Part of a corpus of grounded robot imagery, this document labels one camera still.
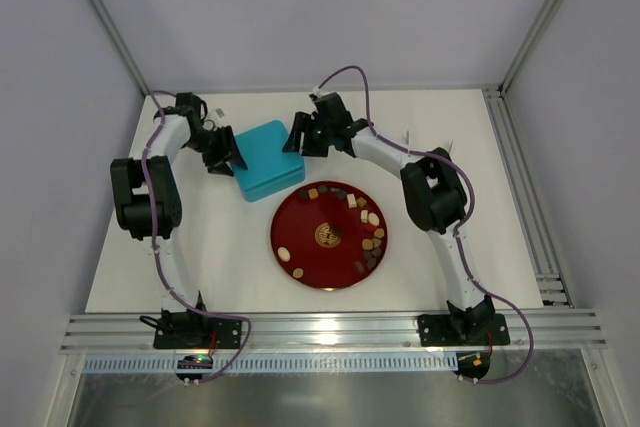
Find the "teal box lid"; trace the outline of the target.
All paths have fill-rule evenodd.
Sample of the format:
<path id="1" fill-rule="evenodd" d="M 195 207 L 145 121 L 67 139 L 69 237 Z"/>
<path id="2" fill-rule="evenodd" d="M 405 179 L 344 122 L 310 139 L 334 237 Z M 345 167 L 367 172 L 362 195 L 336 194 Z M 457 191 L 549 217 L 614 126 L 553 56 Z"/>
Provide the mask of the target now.
<path id="1" fill-rule="evenodd" d="M 249 167 L 254 164 L 291 164 L 299 162 L 300 153 L 283 152 L 282 147 L 288 138 L 285 125 L 280 120 L 272 120 L 236 137 L 240 152 Z"/>

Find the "metal tongs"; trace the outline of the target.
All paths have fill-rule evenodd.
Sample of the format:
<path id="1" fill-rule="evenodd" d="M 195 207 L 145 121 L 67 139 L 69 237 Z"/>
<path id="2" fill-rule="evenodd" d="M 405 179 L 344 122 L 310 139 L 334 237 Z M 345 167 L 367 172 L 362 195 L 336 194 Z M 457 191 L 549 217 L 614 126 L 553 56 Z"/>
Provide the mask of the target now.
<path id="1" fill-rule="evenodd" d="M 404 134 L 404 141 L 407 145 L 409 145 L 411 143 L 411 134 L 409 130 L 405 131 Z M 454 146 L 454 140 L 450 139 L 444 146 L 444 149 L 448 152 L 451 153 L 453 150 L 453 146 Z"/>

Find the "teal chocolate box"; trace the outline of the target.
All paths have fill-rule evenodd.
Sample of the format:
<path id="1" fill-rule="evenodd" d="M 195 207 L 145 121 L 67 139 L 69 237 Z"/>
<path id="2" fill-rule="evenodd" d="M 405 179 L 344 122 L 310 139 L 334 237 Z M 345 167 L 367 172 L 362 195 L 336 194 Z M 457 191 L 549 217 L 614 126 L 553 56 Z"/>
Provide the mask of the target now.
<path id="1" fill-rule="evenodd" d="M 254 164 L 247 169 L 234 168 L 234 177 L 243 198 L 256 202 L 283 191 L 305 179 L 302 160 L 291 164 Z"/>

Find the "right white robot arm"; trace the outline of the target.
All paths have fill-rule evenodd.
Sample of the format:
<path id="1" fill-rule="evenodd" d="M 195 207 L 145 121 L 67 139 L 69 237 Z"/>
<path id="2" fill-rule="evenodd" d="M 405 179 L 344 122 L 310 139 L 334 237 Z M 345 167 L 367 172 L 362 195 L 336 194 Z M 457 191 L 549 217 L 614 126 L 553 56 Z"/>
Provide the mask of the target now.
<path id="1" fill-rule="evenodd" d="M 471 257 L 464 253 L 462 225 L 467 194 L 449 154 L 442 148 L 415 154 L 378 133 L 367 119 L 354 119 L 337 93 L 310 96 L 315 111 L 297 112 L 282 150 L 326 157 L 330 148 L 371 162 L 398 178 L 406 211 L 435 248 L 445 277 L 446 314 L 417 318 L 424 347 L 491 345 L 505 333 L 491 296 L 477 285 Z"/>

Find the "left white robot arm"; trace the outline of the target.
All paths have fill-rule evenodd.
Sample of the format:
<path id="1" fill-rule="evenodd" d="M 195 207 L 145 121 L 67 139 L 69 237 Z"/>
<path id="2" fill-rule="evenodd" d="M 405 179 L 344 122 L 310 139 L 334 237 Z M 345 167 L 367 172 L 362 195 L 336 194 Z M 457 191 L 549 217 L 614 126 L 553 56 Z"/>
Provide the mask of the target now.
<path id="1" fill-rule="evenodd" d="M 173 247 L 183 217 L 172 164 L 183 149 L 202 158 L 210 174 L 232 176 L 248 166 L 233 130 L 208 119 L 205 100 L 192 92 L 175 94 L 169 107 L 157 106 L 153 131 L 140 153 L 110 165 L 114 211 L 119 227 L 148 245 L 161 291 L 157 316 L 139 320 L 154 331 L 156 349 L 242 348 L 248 319 L 206 308 L 201 291 Z"/>

